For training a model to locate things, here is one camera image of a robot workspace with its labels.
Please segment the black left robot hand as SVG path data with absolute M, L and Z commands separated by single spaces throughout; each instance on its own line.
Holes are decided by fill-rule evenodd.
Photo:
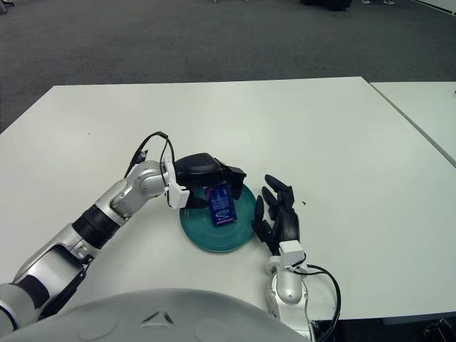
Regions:
M 206 208 L 205 198 L 195 194 L 197 188 L 213 187 L 227 183 L 234 200 L 242 194 L 243 181 L 247 174 L 238 167 L 224 164 L 209 153 L 197 153 L 175 162 L 177 183 L 190 191 L 185 209 Z

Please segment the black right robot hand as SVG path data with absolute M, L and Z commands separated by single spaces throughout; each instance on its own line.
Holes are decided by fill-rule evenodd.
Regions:
M 259 240 L 273 256 L 279 254 L 279 244 L 299 241 L 299 218 L 294 206 L 294 191 L 272 175 L 265 175 L 269 187 L 263 186 L 256 198 L 251 226 Z

